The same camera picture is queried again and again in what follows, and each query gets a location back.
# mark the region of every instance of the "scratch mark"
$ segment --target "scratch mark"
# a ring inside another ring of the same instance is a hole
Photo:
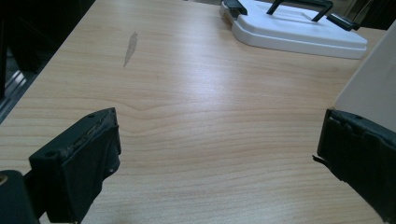
[[[125,55],[124,67],[131,60],[131,57],[134,54],[134,50],[136,49],[136,43],[137,43],[137,33],[134,32],[134,34],[131,35],[131,39],[129,39],[129,45]]]

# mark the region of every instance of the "white object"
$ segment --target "white object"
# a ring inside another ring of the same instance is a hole
[[[335,108],[396,132],[396,22],[346,84]]]
[[[316,11],[279,6],[273,15],[268,15],[270,3],[239,2],[247,15],[234,20],[224,2],[220,14],[233,23],[236,39],[248,45],[350,59],[361,58],[367,49],[367,40],[353,31],[345,31],[325,17],[311,21],[318,14]]]

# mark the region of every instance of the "wooden table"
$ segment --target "wooden table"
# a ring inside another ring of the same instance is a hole
[[[84,223],[382,223],[311,158],[361,62],[244,45],[216,6],[97,0],[0,126],[0,169],[115,106],[121,167]]]

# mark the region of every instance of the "white plastic tray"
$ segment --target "white plastic tray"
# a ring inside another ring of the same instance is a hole
[[[234,20],[223,2],[220,14],[233,23],[236,39],[248,45],[349,59],[360,59],[366,51],[367,40],[353,31],[345,31],[325,17],[311,21],[316,11],[279,6],[273,15],[267,15],[270,3],[239,2],[247,15]]]

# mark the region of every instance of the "table surface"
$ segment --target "table surface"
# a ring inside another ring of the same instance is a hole
[[[382,223],[311,158],[361,62],[247,46],[217,6],[97,0],[1,124],[0,169],[114,106],[121,166],[84,223]]]

